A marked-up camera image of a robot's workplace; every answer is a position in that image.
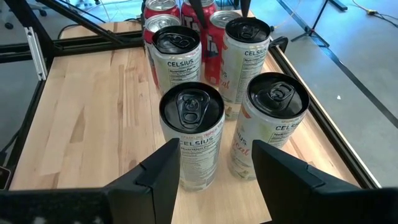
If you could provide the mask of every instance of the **wood grain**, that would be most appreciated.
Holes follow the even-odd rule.
[[[139,24],[105,24],[122,32]],[[92,35],[81,27],[62,37]],[[280,68],[268,55],[263,72]],[[164,144],[160,95],[142,48],[55,58],[19,161],[12,190],[101,187]],[[256,181],[234,178],[227,159],[235,121],[225,122],[218,170],[201,192],[178,190],[173,223],[270,220]],[[284,151],[325,172],[355,180],[308,113]]]

